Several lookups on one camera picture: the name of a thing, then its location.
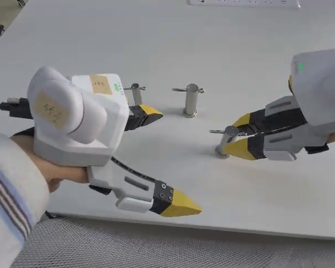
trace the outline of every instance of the power strip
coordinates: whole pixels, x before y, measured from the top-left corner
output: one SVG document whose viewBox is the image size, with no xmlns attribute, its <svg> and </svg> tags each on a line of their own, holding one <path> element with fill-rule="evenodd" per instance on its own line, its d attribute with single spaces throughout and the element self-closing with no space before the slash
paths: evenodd
<svg viewBox="0 0 335 268">
<path fill-rule="evenodd" d="M 274 7 L 299 9 L 299 0 L 189 0 L 194 6 Z"/>
</svg>

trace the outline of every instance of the tan label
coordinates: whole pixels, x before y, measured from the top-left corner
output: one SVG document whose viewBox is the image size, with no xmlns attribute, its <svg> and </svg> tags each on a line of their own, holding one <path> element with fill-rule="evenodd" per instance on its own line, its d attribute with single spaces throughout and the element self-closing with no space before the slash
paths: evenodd
<svg viewBox="0 0 335 268">
<path fill-rule="evenodd" d="M 112 90 L 108 83 L 108 78 L 102 75 L 90 75 L 90 81 L 92 82 L 93 92 L 98 94 L 112 95 Z"/>
<path fill-rule="evenodd" d="M 38 94 L 33 111 L 48 123 L 53 123 L 58 130 L 67 123 L 69 117 L 69 111 L 44 91 Z"/>
</svg>

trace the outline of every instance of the cylindrical post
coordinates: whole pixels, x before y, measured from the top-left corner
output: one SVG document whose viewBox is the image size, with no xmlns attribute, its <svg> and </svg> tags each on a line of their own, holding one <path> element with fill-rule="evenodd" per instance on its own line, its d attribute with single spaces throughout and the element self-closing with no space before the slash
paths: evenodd
<svg viewBox="0 0 335 268">
<path fill-rule="evenodd" d="M 140 105 L 143 103 L 143 100 L 141 98 L 141 92 L 140 92 L 140 87 L 139 84 L 132 84 L 132 92 L 133 92 L 133 98 L 135 105 Z"/>
<path fill-rule="evenodd" d="M 234 126 L 226 127 L 226 129 L 224 130 L 224 134 L 221 138 L 221 142 L 215 149 L 216 155 L 219 158 L 226 159 L 229 157 L 229 154 L 226 154 L 225 152 L 223 152 L 223 148 L 226 146 L 226 144 L 235 142 L 238 134 L 239 134 L 239 130 L 237 127 L 234 127 Z"/>
<path fill-rule="evenodd" d="M 189 84 L 186 87 L 186 101 L 184 108 L 184 115 L 186 117 L 194 117 L 197 114 L 197 96 L 199 94 L 199 87 L 195 84 Z"/>
</svg>

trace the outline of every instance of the sleeve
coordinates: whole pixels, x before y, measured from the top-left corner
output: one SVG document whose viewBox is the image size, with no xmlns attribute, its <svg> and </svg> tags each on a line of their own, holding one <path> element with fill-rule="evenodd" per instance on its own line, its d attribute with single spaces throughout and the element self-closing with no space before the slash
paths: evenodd
<svg viewBox="0 0 335 268">
<path fill-rule="evenodd" d="M 29 156 L 0 134 L 0 268 L 8 268 L 49 200 L 46 180 Z"/>
</svg>

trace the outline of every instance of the black connector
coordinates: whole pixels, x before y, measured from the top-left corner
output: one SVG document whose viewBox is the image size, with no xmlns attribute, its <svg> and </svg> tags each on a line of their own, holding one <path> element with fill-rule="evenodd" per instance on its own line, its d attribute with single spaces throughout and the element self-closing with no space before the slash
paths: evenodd
<svg viewBox="0 0 335 268">
<path fill-rule="evenodd" d="M 32 115 L 30 111 L 30 104 L 28 103 L 28 99 L 9 98 L 7 103 L 9 104 L 9 107 L 5 111 L 9 111 L 10 117 L 32 119 Z"/>
<path fill-rule="evenodd" d="M 9 112 L 10 117 L 32 119 L 26 98 L 8 98 L 7 102 L 0 103 L 0 110 Z"/>
</svg>

